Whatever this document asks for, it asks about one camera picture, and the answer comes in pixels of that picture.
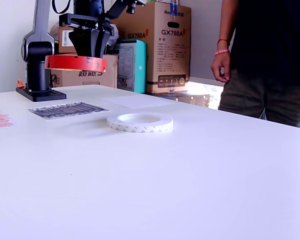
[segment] olive pants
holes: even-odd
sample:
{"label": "olive pants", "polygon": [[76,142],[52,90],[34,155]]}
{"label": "olive pants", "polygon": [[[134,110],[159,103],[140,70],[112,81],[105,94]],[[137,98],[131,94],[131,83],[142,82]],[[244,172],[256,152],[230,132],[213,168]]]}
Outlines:
{"label": "olive pants", "polygon": [[220,110],[300,128],[300,86],[231,71]]}

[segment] person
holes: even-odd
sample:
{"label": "person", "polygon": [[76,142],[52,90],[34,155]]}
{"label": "person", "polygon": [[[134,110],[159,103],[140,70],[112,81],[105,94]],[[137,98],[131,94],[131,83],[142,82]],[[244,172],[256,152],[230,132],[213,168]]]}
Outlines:
{"label": "person", "polygon": [[300,127],[300,0],[223,0],[211,69],[220,110]]}

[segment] red scribble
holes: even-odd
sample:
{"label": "red scribble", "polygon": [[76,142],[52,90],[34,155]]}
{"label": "red scribble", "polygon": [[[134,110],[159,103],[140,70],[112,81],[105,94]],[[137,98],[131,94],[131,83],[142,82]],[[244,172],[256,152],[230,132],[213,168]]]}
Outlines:
{"label": "red scribble", "polygon": [[4,114],[2,111],[0,111],[0,128],[4,127],[10,127],[13,123],[10,122],[10,117],[8,114]]}

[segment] white wall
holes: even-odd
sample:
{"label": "white wall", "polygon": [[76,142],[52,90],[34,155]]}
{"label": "white wall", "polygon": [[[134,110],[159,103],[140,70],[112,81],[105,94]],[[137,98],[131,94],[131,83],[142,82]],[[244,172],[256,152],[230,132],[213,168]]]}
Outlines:
{"label": "white wall", "polygon": [[180,0],[180,4],[191,8],[191,80],[218,84],[210,67],[219,39],[222,0]]}
{"label": "white wall", "polygon": [[[33,27],[35,0],[0,1],[0,92],[14,91],[17,80],[25,81],[26,64],[21,57],[21,45],[24,35]],[[68,0],[56,0],[58,11],[63,10]],[[112,0],[105,0],[108,9]],[[71,2],[69,13],[73,12]],[[59,20],[50,8],[50,28]]]}

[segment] robotic arm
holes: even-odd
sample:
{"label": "robotic arm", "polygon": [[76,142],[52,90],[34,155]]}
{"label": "robotic arm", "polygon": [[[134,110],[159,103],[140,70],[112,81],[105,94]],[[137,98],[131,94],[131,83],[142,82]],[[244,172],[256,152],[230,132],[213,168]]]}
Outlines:
{"label": "robotic arm", "polygon": [[[54,55],[54,38],[48,33],[51,0],[36,0],[33,29],[23,38],[21,53],[26,62],[27,84],[16,91],[33,102],[65,99],[62,92],[50,88],[50,74],[45,69],[46,56]],[[114,34],[110,25],[127,7],[126,12],[135,13],[136,5],[146,5],[142,0],[117,0],[108,12],[105,12],[104,0],[73,0],[74,14],[59,16],[60,26],[69,26],[69,33],[78,56],[102,59],[107,42]],[[55,0],[52,6],[56,13]]]}

